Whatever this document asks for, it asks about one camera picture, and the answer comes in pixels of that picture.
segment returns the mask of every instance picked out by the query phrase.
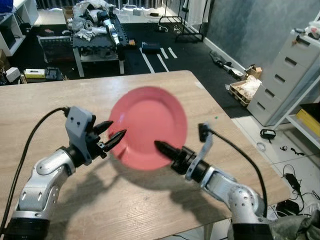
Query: pink plate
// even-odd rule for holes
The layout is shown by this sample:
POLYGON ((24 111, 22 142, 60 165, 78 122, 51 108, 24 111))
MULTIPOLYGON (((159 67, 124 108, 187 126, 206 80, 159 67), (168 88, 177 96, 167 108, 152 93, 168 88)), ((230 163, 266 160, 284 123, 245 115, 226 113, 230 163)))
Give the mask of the pink plate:
POLYGON ((155 147, 165 141, 181 148, 187 137, 187 118, 178 100, 158 87, 129 91, 113 107, 109 136, 127 129, 112 153, 124 165, 137 170, 155 170, 171 163, 155 147))

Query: cardboard box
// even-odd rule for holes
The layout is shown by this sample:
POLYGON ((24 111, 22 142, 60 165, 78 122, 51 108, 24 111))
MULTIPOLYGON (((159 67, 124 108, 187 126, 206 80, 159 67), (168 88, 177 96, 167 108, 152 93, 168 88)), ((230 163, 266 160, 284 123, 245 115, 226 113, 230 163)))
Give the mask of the cardboard box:
POLYGON ((66 27, 68 29, 71 29, 68 25, 68 19, 73 18, 74 17, 74 10, 72 6, 65 6, 62 8, 62 12, 63 12, 63 16, 64 16, 64 20, 65 20, 65 24, 66 27))
POLYGON ((0 49, 0 68, 4 68, 5 71, 11 68, 5 52, 0 49))
POLYGON ((262 74, 262 68, 261 67, 256 67, 254 65, 251 65, 249 68, 247 68, 245 70, 245 79, 247 79, 247 77, 249 75, 252 75, 254 76, 256 79, 259 79, 260 80, 260 76, 262 74))

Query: silver robot arm segment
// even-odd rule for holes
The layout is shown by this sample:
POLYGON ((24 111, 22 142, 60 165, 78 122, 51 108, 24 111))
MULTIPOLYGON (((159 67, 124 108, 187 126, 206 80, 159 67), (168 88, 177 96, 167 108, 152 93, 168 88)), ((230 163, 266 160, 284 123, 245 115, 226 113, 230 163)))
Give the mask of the silver robot arm segment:
POLYGON ((68 108, 65 123, 69 147, 61 147, 52 155, 38 161, 24 186, 4 240, 42 240, 48 234, 50 221, 58 200, 59 191, 67 178, 81 165, 88 166, 124 137, 126 130, 115 133, 103 143, 99 135, 113 123, 104 121, 94 126, 96 116, 80 107, 68 108))
POLYGON ((204 161, 213 144, 211 133, 207 134, 205 144, 198 154, 186 146, 178 149, 159 140, 154 141, 154 144, 163 155, 172 160, 171 168, 174 171, 185 175, 188 181, 199 183, 206 193, 224 202, 230 209, 233 236, 229 236, 229 239, 273 239, 269 222, 263 218, 264 209, 267 207, 263 199, 250 187, 238 183, 231 175, 204 161))

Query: white tile floor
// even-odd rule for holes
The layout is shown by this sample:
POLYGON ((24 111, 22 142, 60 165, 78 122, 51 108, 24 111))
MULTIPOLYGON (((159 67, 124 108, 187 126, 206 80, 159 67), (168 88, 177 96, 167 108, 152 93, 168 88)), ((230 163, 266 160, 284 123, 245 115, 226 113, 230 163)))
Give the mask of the white tile floor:
MULTIPOLYGON (((294 167, 296 178, 302 179, 301 193, 312 192, 314 190, 318 195, 320 194, 320 152, 302 133, 300 133, 291 124, 282 124, 276 130, 276 137, 272 141, 272 144, 268 140, 260 137, 260 130, 263 127, 253 116, 246 116, 240 118, 234 118, 232 121, 240 128, 242 133, 248 138, 252 145, 256 146, 258 142, 262 142, 266 146, 265 152, 259 150, 261 155, 270 162, 272 168, 279 174, 283 175, 283 168, 285 165, 290 164, 294 167), (287 146, 287 151, 282 151, 280 147, 287 146), (294 148, 297 152, 305 153, 305 156, 297 156, 290 148, 294 148)), ((290 166, 286 166, 284 173, 294 173, 290 166)), ((310 213, 310 205, 319 202, 315 197, 310 194, 303 196, 305 201, 303 213, 310 213)), ((294 202, 299 204, 302 208, 302 200, 298 198, 294 202)), ((277 219, 274 211, 276 205, 268 208, 267 217, 269 220, 277 219)), ((227 237, 228 228, 230 226, 230 220, 225 219, 220 222, 216 222, 213 225, 211 234, 211 240, 220 240, 227 237)), ((203 228, 199 227, 192 229, 179 235, 185 237, 188 240, 203 240, 203 228)), ((178 236, 169 236, 162 240, 183 240, 178 236)))

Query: gray wall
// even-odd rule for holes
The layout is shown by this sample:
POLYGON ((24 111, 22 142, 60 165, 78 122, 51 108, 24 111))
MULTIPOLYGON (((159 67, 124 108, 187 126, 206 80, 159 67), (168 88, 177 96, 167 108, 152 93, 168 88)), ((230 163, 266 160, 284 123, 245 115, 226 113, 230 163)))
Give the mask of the gray wall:
POLYGON ((320 0, 215 0, 207 35, 244 67, 273 63, 293 28, 305 28, 320 0))

